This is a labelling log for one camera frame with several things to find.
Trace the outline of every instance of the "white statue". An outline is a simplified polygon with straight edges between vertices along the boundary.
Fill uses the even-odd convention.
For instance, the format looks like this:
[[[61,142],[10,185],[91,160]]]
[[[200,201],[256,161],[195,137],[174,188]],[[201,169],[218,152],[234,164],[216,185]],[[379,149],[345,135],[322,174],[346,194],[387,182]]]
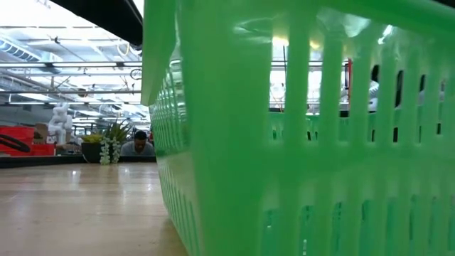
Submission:
[[[71,132],[73,118],[68,115],[68,103],[58,103],[52,110],[53,116],[48,125],[50,136],[57,137],[57,144],[66,144],[66,132]]]

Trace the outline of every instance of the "green plastic basket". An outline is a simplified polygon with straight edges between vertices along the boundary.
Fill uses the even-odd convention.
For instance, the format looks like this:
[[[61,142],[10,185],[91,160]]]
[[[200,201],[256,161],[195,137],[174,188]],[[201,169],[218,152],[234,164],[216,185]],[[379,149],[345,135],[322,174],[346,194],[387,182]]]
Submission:
[[[454,10],[424,0],[159,0],[145,2],[144,26],[142,103],[153,105],[164,203],[189,255],[455,254]],[[284,113],[268,112],[274,36],[289,39]],[[321,113],[307,117],[314,43]],[[375,63],[379,105],[368,114]]]

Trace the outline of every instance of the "man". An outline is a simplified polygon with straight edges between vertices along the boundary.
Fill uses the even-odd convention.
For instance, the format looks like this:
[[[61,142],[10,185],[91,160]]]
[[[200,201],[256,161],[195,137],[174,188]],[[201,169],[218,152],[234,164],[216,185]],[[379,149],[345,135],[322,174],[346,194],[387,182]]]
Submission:
[[[147,134],[138,131],[134,135],[134,141],[123,144],[121,156],[154,156],[154,147],[147,142]]]

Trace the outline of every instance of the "potted plant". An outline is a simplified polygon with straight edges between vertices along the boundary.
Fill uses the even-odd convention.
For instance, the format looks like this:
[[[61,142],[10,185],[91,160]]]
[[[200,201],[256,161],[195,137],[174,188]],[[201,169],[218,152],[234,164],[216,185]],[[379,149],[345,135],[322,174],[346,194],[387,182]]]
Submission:
[[[122,143],[127,140],[131,130],[129,124],[114,123],[107,125],[107,128],[100,134],[84,136],[82,139],[82,155],[89,163],[116,164],[120,157]]]
[[[129,124],[123,125],[115,121],[107,126],[106,130],[102,133],[100,163],[101,164],[116,164],[120,157],[120,148],[127,140],[127,135],[131,130]]]
[[[100,162],[101,156],[101,134],[91,134],[82,137],[82,155],[86,162],[96,164]]]

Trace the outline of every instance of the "wooden floor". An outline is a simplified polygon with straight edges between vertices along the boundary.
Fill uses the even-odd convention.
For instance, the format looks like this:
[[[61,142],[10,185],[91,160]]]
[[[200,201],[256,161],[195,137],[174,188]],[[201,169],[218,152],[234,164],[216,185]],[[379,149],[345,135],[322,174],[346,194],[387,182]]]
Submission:
[[[0,255],[184,256],[156,164],[0,169]]]

